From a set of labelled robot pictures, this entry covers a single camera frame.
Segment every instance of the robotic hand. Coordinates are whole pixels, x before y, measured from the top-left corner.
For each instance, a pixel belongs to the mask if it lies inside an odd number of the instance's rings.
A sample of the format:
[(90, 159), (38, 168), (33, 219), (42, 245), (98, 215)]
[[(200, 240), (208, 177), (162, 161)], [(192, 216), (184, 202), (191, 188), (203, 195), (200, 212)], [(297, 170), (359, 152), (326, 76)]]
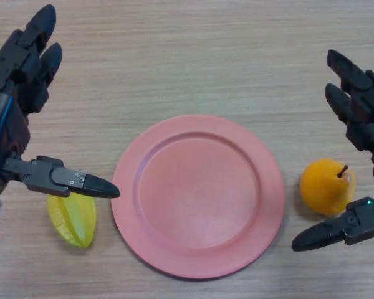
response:
[[(334, 50), (329, 50), (327, 64), (341, 78), (341, 89), (332, 84), (326, 86), (328, 104), (346, 124), (347, 138), (357, 150), (370, 151), (374, 163), (374, 73), (363, 72)], [(338, 218), (327, 219), (301, 232), (292, 241), (292, 250), (312, 250), (342, 240), (352, 245), (372, 237), (374, 198), (365, 197), (347, 204), (346, 211)]]
[(0, 50), (0, 194), (14, 180), (31, 191), (62, 197), (70, 192), (118, 197), (119, 190), (112, 183), (67, 169), (61, 160), (46, 156), (21, 159), (30, 139), (28, 114), (41, 111), (49, 98), (47, 88), (61, 63), (58, 43), (41, 55), (54, 26), (55, 9), (47, 5), (24, 31), (15, 30)]

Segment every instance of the pink plate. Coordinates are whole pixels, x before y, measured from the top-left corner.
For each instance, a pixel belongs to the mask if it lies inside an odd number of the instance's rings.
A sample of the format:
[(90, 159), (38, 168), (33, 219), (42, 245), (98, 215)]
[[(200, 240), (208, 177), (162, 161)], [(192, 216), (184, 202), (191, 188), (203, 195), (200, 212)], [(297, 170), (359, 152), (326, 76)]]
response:
[(141, 134), (120, 159), (112, 199), (118, 229), (144, 261), (170, 275), (216, 278), (258, 258), (284, 213), (271, 152), (243, 126), (179, 116)]

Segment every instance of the wood grain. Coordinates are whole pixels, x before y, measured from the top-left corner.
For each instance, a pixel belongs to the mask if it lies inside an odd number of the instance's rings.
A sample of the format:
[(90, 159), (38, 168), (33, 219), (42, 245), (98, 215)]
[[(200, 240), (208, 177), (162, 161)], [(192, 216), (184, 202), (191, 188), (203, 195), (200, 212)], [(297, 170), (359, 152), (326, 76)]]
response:
[[(212, 282), (156, 273), (125, 247), (109, 202), (97, 200), (95, 241), (86, 252), (60, 240), (46, 197), (12, 183), (1, 199), (0, 298), (374, 298), (374, 239), (294, 253), (291, 240), (320, 220), (299, 199), (305, 166), (348, 164), (357, 197), (374, 196), (368, 153), (358, 153), (324, 98), (338, 78), (334, 48), (374, 70), (374, 1), (58, 0), (52, 41), (64, 50), (50, 100), (30, 120), (25, 154), (112, 178), (128, 144), (175, 115), (209, 113), (239, 122), (275, 154), (285, 219), (269, 250)], [(0, 46), (45, 1), (0, 0)]]

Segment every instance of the plate rim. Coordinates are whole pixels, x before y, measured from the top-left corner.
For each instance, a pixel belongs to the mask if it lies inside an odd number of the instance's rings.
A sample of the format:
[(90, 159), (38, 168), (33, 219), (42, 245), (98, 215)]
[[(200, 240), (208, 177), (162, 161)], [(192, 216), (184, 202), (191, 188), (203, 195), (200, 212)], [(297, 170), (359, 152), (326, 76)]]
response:
[[(273, 220), (273, 222), (270, 222), (273, 226), (273, 228), (271, 229), (272, 232), (271, 232), (271, 234), (267, 235), (267, 238), (266, 238), (267, 242), (263, 242), (261, 244), (261, 246), (258, 246), (258, 248), (256, 248), (254, 254), (249, 255), (249, 257), (245, 258), (245, 259), (242, 259), (242, 258), (236, 259), (236, 260), (240, 260), (240, 262), (238, 262), (238, 263), (237, 262), (231, 262), (230, 264), (233, 264), (234, 266), (233, 267), (226, 267), (226, 268), (228, 268), (228, 270), (214, 269), (213, 271), (211, 271), (211, 269), (207, 269), (208, 270), (207, 272), (202, 273), (203, 271), (202, 271), (202, 269), (200, 269), (200, 271), (198, 271), (199, 273), (182, 273), (183, 271), (178, 272), (178, 271), (175, 271), (174, 269), (171, 269), (171, 268), (167, 267), (166, 265), (161, 265), (161, 263), (158, 263), (157, 261), (155, 261), (155, 259), (151, 258), (153, 256), (152, 254), (146, 254), (145, 249), (141, 249), (141, 248), (139, 248), (139, 246), (136, 246), (138, 244), (138, 242), (136, 241), (136, 238), (134, 238), (134, 236), (130, 235), (129, 230), (131, 228), (130, 227), (128, 228), (129, 225), (124, 225), (124, 223), (128, 223), (128, 222), (136, 223), (136, 219), (132, 219), (133, 218), (133, 215), (132, 215), (133, 211), (132, 211), (132, 213), (127, 214), (127, 211), (124, 211), (123, 209), (120, 209), (120, 212), (117, 212), (117, 209), (118, 209), (119, 205), (121, 205), (121, 208), (122, 208), (122, 203), (123, 203), (122, 202), (122, 194), (123, 194), (123, 191), (124, 191), (124, 189), (122, 189), (122, 184), (123, 183), (119, 184), (117, 182), (118, 181), (117, 178), (119, 176), (121, 176), (123, 170), (126, 169), (125, 164), (126, 164), (126, 166), (130, 167), (130, 162), (131, 161), (128, 161), (128, 156), (130, 155), (131, 152), (133, 152), (133, 154), (135, 153), (136, 145), (138, 145), (139, 150), (141, 152), (144, 152), (144, 149), (141, 149), (141, 145), (139, 145), (139, 143), (153, 144), (153, 146), (158, 145), (159, 143), (161, 143), (161, 141), (163, 139), (158, 141), (158, 136), (155, 136), (156, 138), (151, 138), (150, 139), (149, 138), (150, 135), (154, 134), (155, 131), (159, 131), (159, 129), (166, 128), (166, 126), (167, 126), (167, 127), (170, 128), (170, 130), (167, 130), (167, 132), (162, 132), (163, 134), (161, 134), (161, 135), (164, 135), (165, 139), (166, 139), (166, 136), (169, 132), (172, 132), (174, 130), (179, 131), (178, 129), (175, 128), (176, 127), (175, 122), (180, 123), (181, 126), (183, 126), (182, 125), (183, 123), (186, 123), (187, 124), (187, 127), (185, 128), (186, 131), (189, 131), (189, 132), (196, 131), (196, 130), (192, 130), (191, 128), (189, 128), (189, 127), (191, 127), (191, 125), (188, 125), (188, 123), (190, 121), (194, 122), (193, 126), (198, 126), (198, 127), (200, 127), (202, 124), (204, 124), (204, 126), (205, 126), (205, 123), (206, 123), (207, 125), (208, 124), (210, 124), (210, 125), (213, 125), (213, 124), (216, 125), (217, 124), (218, 126), (222, 126), (223, 129), (225, 129), (225, 127), (230, 127), (231, 131), (241, 130), (240, 133), (243, 133), (243, 135), (249, 136), (251, 138), (252, 145), (255, 145), (257, 150), (258, 149), (261, 150), (261, 153), (265, 153), (267, 155), (267, 158), (269, 158), (271, 160), (271, 161), (269, 161), (269, 160), (267, 161), (268, 164), (272, 164), (272, 166), (275, 166), (275, 167), (270, 167), (269, 166), (267, 168), (268, 170), (272, 170), (272, 172), (273, 172), (272, 175), (275, 176), (275, 179), (277, 180), (277, 183), (279, 184), (278, 190), (280, 191), (280, 194), (278, 194), (280, 196), (280, 198), (277, 200), (277, 202), (279, 204), (278, 205), (279, 209), (277, 211), (278, 215), (276, 215), (275, 220)], [(215, 131), (215, 135), (220, 136), (221, 138), (230, 141), (232, 144), (237, 146), (243, 153), (246, 154), (247, 158), (250, 159), (250, 162), (252, 164), (250, 167), (254, 167), (253, 171), (257, 172), (257, 175), (256, 175), (257, 180), (259, 181), (259, 185), (262, 189), (263, 185), (264, 185), (264, 181), (261, 179), (260, 169), (258, 169), (256, 167), (257, 164), (255, 163), (255, 160), (252, 159), (252, 153), (247, 153), (247, 151), (244, 150), (244, 148), (246, 148), (246, 146), (245, 145), (241, 146), (241, 144), (234, 142), (233, 138), (230, 138), (230, 136), (227, 136), (227, 132), (220, 134), (219, 131), (221, 131), (221, 130), (219, 130), (219, 128), (211, 127), (210, 133), (212, 133), (213, 130), (218, 130), (218, 131)], [(203, 133), (207, 133), (208, 128), (203, 127), (201, 129), (201, 131)], [(153, 146), (151, 148), (145, 149), (145, 151), (151, 151)], [(118, 231), (122, 235), (125, 243), (129, 246), (129, 248), (133, 251), (133, 253), (136, 254), (137, 256), (139, 256), (139, 258), (142, 259), (145, 263), (147, 263), (148, 265), (158, 269), (161, 272), (170, 274), (170, 275), (175, 276), (175, 277), (191, 278), (191, 279), (218, 278), (218, 277), (222, 277), (222, 276), (225, 276), (225, 275), (232, 274), (232, 273), (248, 266), (250, 263), (255, 261), (255, 259), (257, 259), (268, 248), (268, 246), (271, 244), (271, 242), (274, 240), (275, 236), (277, 235), (277, 233), (280, 229), (282, 220), (284, 218), (284, 208), (285, 208), (284, 178), (282, 176), (282, 173), (281, 173), (281, 170), (279, 168), (279, 165), (277, 163), (276, 158), (270, 152), (270, 150), (267, 148), (267, 146), (253, 132), (249, 131), (247, 128), (243, 127), (242, 125), (240, 125), (236, 122), (233, 122), (231, 120), (227, 120), (225, 118), (221, 118), (221, 117), (218, 117), (218, 116), (212, 116), (212, 115), (176, 116), (176, 117), (173, 117), (173, 118), (169, 118), (167, 120), (163, 120), (163, 121), (149, 127), (147, 130), (145, 130), (143, 133), (141, 133), (129, 145), (127, 150), (122, 154), (122, 157), (120, 158), (120, 160), (117, 164), (115, 173), (113, 175), (113, 183), (115, 185), (117, 185), (122, 190), (121, 196), (118, 199), (112, 199), (111, 200), (111, 207), (112, 207), (112, 212), (113, 212), (112, 213), (113, 218), (114, 218), (115, 223), (117, 225)], [(259, 208), (257, 209), (256, 214), (260, 214), (260, 210), (262, 209), (262, 201), (263, 200), (262, 200), (261, 194), (259, 195), (259, 200), (260, 200)], [(131, 196), (131, 198), (126, 198), (123, 201), (134, 202), (134, 196)], [(257, 216), (254, 217), (254, 220), (253, 220), (253, 223), (251, 224), (251, 227), (255, 227), (254, 224), (256, 222), (257, 222)], [(140, 225), (142, 227), (142, 230), (146, 231), (145, 228), (144, 228), (145, 225), (142, 224), (141, 221), (140, 221)], [(154, 244), (155, 241), (153, 241), (153, 238), (151, 238), (149, 235), (147, 235), (146, 239), (147, 239), (146, 240), (147, 244), (150, 244), (151, 246), (154, 246), (154, 247), (158, 247), (158, 244)], [(163, 253), (163, 252), (158, 252), (158, 248), (154, 248), (154, 251), (156, 251), (157, 254), (158, 253), (159, 254)], [(177, 259), (177, 257), (172, 256), (171, 252), (168, 252), (168, 253), (169, 253), (169, 256), (168, 256), (169, 259)]]

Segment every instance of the table surface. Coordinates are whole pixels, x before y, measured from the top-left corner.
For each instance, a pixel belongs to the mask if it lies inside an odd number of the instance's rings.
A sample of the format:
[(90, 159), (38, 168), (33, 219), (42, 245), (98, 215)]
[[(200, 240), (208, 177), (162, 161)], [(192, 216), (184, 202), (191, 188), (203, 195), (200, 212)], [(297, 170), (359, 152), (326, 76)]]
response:
[[(0, 46), (46, 1), (0, 0)], [(90, 249), (56, 234), (46, 197), (11, 183), (1, 199), (0, 298), (374, 298), (374, 239), (295, 253), (291, 240), (321, 220), (298, 182), (321, 158), (348, 164), (357, 195), (374, 196), (372, 163), (344, 137), (324, 87), (338, 84), (329, 48), (374, 70), (374, 1), (58, 0), (52, 41), (64, 58), (50, 99), (32, 115), (25, 158), (63, 159), (112, 178), (150, 125), (213, 114), (243, 124), (276, 156), (285, 217), (269, 249), (230, 277), (186, 282), (156, 273), (126, 248), (108, 200), (96, 200)]]

